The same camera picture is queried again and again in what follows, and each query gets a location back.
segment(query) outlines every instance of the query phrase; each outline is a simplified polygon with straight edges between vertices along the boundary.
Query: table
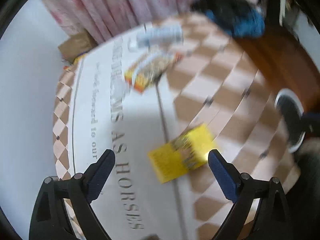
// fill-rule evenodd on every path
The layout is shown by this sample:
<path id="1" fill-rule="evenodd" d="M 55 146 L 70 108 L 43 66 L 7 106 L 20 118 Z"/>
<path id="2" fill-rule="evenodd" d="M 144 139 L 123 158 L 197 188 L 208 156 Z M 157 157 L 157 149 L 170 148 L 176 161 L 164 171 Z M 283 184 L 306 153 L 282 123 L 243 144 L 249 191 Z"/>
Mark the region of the table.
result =
<path id="1" fill-rule="evenodd" d="M 138 32 L 181 24 L 184 43 L 170 50 L 186 56 L 155 87 L 142 95 L 114 96 L 111 80 L 148 48 L 129 52 Z M 227 216 L 227 201 L 204 165 L 160 184 L 147 152 L 205 123 L 227 162 L 255 179 L 279 177 L 287 192 L 299 171 L 286 150 L 284 121 L 260 71 L 237 43 L 198 14 L 170 17 L 123 33 L 87 54 L 57 86 L 53 114 L 53 151 L 57 175 L 69 179 L 96 162 L 105 149 L 116 166 L 99 198 L 92 202 L 112 239 L 211 239 Z M 246 222 L 253 219 L 254 201 Z M 73 227 L 81 237 L 72 205 Z"/>

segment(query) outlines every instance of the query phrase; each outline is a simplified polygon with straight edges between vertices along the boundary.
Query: shoe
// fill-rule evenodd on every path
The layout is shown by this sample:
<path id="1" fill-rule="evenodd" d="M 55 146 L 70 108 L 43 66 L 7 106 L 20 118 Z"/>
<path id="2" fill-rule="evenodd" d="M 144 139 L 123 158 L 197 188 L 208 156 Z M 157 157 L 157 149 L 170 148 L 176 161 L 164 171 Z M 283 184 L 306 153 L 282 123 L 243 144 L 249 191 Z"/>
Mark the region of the shoe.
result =
<path id="1" fill-rule="evenodd" d="M 302 104 L 290 89 L 281 89 L 276 97 L 275 108 L 284 117 L 289 133 L 288 151 L 293 153 L 298 150 L 305 136 L 301 125 L 301 116 L 304 112 Z"/>

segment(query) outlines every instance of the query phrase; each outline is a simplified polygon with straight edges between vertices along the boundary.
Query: blue cloth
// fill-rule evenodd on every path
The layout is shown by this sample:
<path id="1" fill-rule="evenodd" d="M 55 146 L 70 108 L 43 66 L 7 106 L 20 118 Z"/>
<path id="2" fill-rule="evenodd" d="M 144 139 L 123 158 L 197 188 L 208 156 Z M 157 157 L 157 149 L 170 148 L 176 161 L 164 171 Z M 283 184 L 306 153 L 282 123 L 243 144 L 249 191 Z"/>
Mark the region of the blue cloth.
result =
<path id="1" fill-rule="evenodd" d="M 214 23 L 218 24 L 227 34 L 232 37 L 261 37 L 264 33 L 265 25 L 263 17 L 256 9 L 251 8 L 251 12 L 246 18 L 235 17 L 233 21 L 233 30 L 225 29 L 219 24 L 219 19 L 216 18 L 211 10 L 206 10 L 205 15 Z"/>

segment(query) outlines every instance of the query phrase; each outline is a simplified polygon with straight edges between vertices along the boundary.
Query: white poster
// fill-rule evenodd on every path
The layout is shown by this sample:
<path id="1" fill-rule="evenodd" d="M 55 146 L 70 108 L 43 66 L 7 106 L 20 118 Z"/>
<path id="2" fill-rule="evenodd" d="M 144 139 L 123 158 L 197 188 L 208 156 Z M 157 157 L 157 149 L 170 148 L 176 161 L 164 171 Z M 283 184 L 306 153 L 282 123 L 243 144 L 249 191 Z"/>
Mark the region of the white poster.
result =
<path id="1" fill-rule="evenodd" d="M 174 183 L 161 184 L 147 153 L 165 143 L 156 88 L 124 98 L 111 89 L 143 53 L 128 51 L 137 27 L 103 44 L 80 63 L 69 115 L 68 150 L 71 176 L 84 172 L 106 149 L 116 154 L 99 198 L 91 203 L 100 223 L 114 240 L 138 240 L 157 234 L 180 240 L 182 230 Z"/>

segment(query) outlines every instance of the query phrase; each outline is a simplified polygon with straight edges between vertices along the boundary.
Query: floor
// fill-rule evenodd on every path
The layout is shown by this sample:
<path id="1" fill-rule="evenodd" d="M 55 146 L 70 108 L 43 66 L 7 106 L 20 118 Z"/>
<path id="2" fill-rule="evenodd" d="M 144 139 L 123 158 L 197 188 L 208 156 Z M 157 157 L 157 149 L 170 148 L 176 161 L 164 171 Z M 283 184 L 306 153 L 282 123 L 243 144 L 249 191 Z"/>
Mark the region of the floor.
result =
<path id="1" fill-rule="evenodd" d="M 289 88 L 305 111 L 320 111 L 320 73 L 297 40 L 283 27 L 266 26 L 258 39 L 238 38 L 274 93 Z"/>

